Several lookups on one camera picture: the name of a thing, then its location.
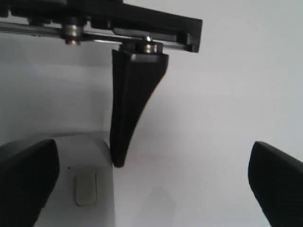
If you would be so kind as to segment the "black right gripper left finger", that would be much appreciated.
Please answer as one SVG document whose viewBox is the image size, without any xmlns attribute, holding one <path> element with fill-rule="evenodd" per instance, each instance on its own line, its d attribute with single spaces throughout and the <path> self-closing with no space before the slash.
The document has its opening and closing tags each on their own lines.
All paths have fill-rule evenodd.
<svg viewBox="0 0 303 227">
<path fill-rule="evenodd" d="M 59 177 L 53 139 L 19 140 L 0 147 L 0 225 L 32 227 Z"/>
</svg>

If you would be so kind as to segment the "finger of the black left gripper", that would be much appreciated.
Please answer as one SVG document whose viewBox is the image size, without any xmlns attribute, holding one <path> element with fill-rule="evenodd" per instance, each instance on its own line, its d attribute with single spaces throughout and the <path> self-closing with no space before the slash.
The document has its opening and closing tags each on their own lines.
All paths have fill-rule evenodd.
<svg viewBox="0 0 303 227">
<path fill-rule="evenodd" d="M 143 110 L 168 68 L 163 53 L 112 51 L 113 105 L 110 128 L 112 163 L 125 165 L 133 133 Z"/>
</svg>

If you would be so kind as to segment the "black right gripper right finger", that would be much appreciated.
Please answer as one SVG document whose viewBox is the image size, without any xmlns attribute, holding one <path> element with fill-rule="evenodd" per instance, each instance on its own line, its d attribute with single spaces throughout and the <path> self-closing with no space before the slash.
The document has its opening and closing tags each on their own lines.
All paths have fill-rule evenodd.
<svg viewBox="0 0 303 227">
<path fill-rule="evenodd" d="M 303 225 L 303 163 L 285 152 L 256 141 L 252 147 L 248 181 L 272 227 Z"/>
</svg>

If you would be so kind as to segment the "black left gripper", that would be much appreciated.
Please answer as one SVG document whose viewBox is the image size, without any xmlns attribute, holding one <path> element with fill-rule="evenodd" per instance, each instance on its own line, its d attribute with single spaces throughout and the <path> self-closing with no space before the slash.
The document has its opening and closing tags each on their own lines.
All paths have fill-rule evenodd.
<svg viewBox="0 0 303 227">
<path fill-rule="evenodd" d="M 5 33 L 118 44 L 148 36 L 188 52 L 199 51 L 203 24 L 121 0 L 3 0 L 0 18 Z"/>
</svg>

